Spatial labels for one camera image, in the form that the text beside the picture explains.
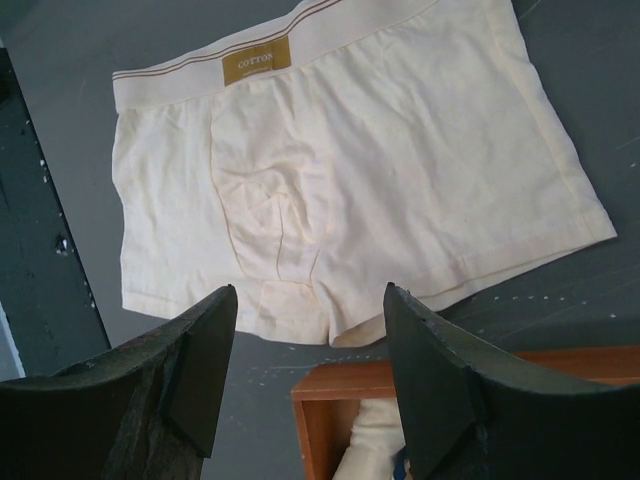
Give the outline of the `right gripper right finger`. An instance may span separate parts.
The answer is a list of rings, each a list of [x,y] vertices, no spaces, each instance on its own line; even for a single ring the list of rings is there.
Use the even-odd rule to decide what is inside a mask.
[[[389,356],[417,479],[635,479],[639,350],[512,354],[384,294]]]

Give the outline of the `cream rolled underwear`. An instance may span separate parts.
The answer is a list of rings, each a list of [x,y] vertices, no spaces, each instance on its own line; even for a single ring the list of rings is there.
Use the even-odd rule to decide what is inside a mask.
[[[395,398],[363,399],[335,480],[412,479]]]

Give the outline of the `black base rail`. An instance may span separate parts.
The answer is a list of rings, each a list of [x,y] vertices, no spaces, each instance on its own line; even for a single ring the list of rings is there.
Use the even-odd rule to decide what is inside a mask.
[[[1,331],[21,376],[110,342],[8,52],[1,53]]]

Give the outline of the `orange wooden divided organizer box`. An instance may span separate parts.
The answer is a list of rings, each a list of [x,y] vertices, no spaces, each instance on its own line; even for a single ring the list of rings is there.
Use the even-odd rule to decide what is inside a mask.
[[[527,351],[525,361],[609,385],[639,382],[639,347],[616,346]],[[307,479],[331,479],[350,444],[363,399],[396,396],[391,363],[326,364],[312,369],[291,391]]]

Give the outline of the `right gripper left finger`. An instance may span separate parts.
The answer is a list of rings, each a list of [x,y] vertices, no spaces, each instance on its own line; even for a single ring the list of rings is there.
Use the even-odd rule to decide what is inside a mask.
[[[236,328],[233,286],[52,376],[1,384],[4,479],[198,479]]]

